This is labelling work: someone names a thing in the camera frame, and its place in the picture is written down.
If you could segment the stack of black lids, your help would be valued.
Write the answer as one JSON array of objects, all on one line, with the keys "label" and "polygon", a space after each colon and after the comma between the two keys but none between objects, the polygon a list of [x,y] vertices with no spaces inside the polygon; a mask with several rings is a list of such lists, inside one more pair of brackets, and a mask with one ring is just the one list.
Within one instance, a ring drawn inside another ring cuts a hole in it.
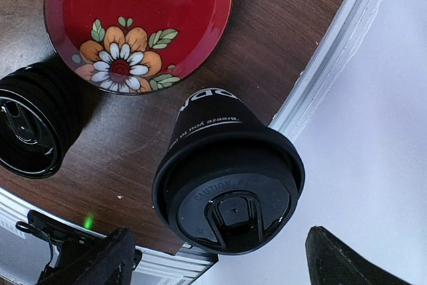
[{"label": "stack of black lids", "polygon": [[81,101],[68,69],[34,63],[1,78],[1,165],[36,180],[56,174],[83,129]]}]

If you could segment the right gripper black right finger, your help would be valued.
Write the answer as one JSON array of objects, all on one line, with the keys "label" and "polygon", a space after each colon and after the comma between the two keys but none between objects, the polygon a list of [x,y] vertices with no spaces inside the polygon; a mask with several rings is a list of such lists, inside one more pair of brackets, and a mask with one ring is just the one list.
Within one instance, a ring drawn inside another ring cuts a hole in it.
[{"label": "right gripper black right finger", "polygon": [[305,247],[312,284],[407,284],[369,262],[322,226],[310,228]]}]

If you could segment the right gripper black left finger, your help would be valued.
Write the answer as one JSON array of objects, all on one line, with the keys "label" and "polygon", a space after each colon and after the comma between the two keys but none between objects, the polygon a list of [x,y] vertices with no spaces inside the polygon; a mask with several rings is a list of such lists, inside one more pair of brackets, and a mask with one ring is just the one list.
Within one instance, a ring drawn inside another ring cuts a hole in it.
[{"label": "right gripper black left finger", "polygon": [[119,228],[92,247],[71,240],[59,250],[52,273],[39,284],[130,284],[135,258],[135,238]]}]

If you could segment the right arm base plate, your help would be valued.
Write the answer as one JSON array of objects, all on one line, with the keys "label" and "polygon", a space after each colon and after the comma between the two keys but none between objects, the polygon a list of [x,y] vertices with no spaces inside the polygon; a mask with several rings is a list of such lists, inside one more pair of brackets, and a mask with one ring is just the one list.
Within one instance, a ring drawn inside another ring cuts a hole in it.
[{"label": "right arm base plate", "polygon": [[130,284],[143,253],[128,228],[102,238],[58,222],[35,210],[15,227],[48,243],[49,263],[38,284]]}]

